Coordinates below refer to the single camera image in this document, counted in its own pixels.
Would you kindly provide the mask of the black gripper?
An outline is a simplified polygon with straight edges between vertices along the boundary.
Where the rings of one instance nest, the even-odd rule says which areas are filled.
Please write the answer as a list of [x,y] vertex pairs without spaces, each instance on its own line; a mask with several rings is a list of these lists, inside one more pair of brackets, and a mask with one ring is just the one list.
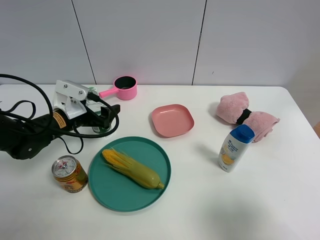
[[112,121],[115,119],[116,114],[121,111],[121,106],[115,104],[111,106],[111,109],[115,112],[113,113],[108,107],[100,107],[100,115],[95,112],[87,111],[85,114],[77,116],[72,119],[68,119],[67,115],[61,109],[55,109],[53,111],[53,120],[51,122],[51,127],[53,129],[63,130],[70,132],[74,127],[102,127],[108,128],[108,120]]

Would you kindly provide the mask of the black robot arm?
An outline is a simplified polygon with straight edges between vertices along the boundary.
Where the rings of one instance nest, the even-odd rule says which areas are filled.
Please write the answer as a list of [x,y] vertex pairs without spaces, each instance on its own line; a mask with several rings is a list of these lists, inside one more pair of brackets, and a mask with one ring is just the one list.
[[[119,104],[110,108],[102,106],[101,113],[88,111],[76,118],[68,119],[66,114],[56,109],[52,115],[45,114],[27,121],[10,118],[6,115],[0,116],[0,150],[8,153],[17,160],[26,160],[35,157],[43,148],[47,147],[53,140],[63,135],[83,139],[97,139],[106,137],[118,128],[116,124],[112,129],[112,121],[118,121],[121,111]],[[100,127],[107,132],[99,134],[79,133],[79,127]]]

